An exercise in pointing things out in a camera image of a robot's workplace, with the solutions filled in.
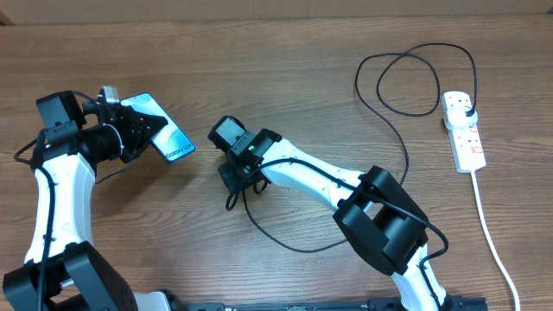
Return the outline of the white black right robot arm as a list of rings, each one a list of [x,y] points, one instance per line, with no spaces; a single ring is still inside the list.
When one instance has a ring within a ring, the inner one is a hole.
[[[233,116],[208,134],[226,154],[219,174],[229,190],[226,210],[270,185],[290,187],[333,210],[333,219],[353,250],[391,276],[406,310],[449,310],[451,299],[429,265],[428,231],[437,229],[402,185],[385,169],[339,168],[297,148],[272,130],[254,134]]]

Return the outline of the Samsung Galaxy smartphone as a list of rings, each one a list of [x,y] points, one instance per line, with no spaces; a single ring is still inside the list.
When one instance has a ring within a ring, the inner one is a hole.
[[[185,132],[149,93],[122,99],[121,105],[131,106],[137,112],[166,118],[168,124],[153,136],[152,144],[167,162],[179,161],[195,151],[194,144]]]

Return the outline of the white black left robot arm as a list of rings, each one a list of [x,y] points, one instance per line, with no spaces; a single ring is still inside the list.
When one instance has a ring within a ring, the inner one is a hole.
[[[25,162],[39,191],[35,233],[23,266],[4,275],[3,293],[15,310],[184,310],[166,289],[132,291],[94,248],[91,216],[98,164],[131,164],[177,126],[146,93],[121,100],[106,86],[84,103],[79,96],[64,91],[36,101],[44,127]]]

